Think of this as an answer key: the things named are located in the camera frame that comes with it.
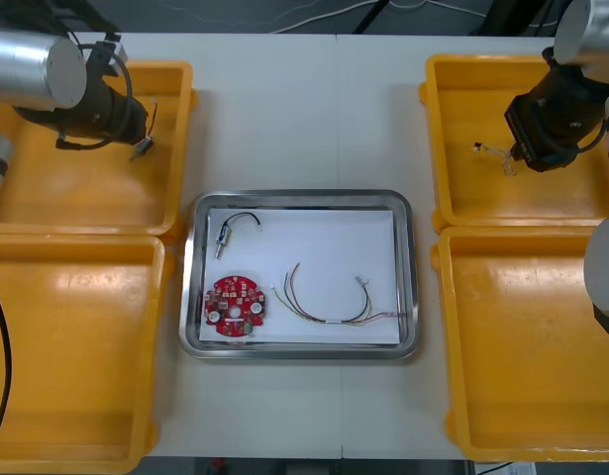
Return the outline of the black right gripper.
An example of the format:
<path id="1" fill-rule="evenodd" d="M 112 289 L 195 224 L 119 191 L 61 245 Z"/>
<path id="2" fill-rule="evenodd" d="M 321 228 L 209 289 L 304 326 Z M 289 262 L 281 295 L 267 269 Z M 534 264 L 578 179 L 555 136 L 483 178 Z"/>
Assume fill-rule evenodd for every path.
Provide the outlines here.
<path id="1" fill-rule="evenodd" d="M 566 121 L 555 112 L 544 112 L 538 100 L 518 95 L 504 117 L 514 139 L 510 155 L 515 161 L 546 172 L 567 167 L 576 159 L 575 137 Z"/>

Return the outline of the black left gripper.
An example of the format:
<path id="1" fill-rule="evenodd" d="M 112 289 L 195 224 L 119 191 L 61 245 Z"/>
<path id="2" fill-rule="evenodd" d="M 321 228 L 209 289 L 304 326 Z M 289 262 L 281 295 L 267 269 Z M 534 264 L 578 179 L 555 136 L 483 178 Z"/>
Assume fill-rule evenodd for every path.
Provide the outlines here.
<path id="1" fill-rule="evenodd" d="M 111 90 L 111 112 L 105 131 L 115 143 L 135 145 L 146 136 L 148 112 L 132 94 Z"/>

